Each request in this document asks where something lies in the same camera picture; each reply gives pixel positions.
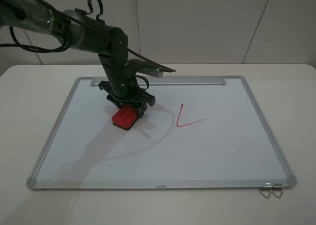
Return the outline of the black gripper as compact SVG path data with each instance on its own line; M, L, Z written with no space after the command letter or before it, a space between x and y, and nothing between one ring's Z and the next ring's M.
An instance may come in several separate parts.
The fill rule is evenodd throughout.
M98 84L99 89L108 93L106 99L118 109L123 104L137 107L138 118L142 118L147 104L150 106L155 104L155 97L139 87L136 75L131 73L128 54L126 52L99 53L98 57L108 79Z

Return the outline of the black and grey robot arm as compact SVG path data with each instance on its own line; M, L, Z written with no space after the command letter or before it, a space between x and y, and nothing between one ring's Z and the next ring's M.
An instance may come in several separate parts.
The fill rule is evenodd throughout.
M71 48L97 54L107 76L99 89L107 92L107 99L117 108L129 106L141 118L156 100L137 83L136 73L141 66L128 59L129 54L137 53L128 48L128 36L122 29L106 25L99 16L92 19L88 15L80 9L61 12L43 0L0 0L0 25L9 27L13 40L1 47L19 47L33 53L58 53ZM61 45L47 49L22 44L15 28L53 36Z

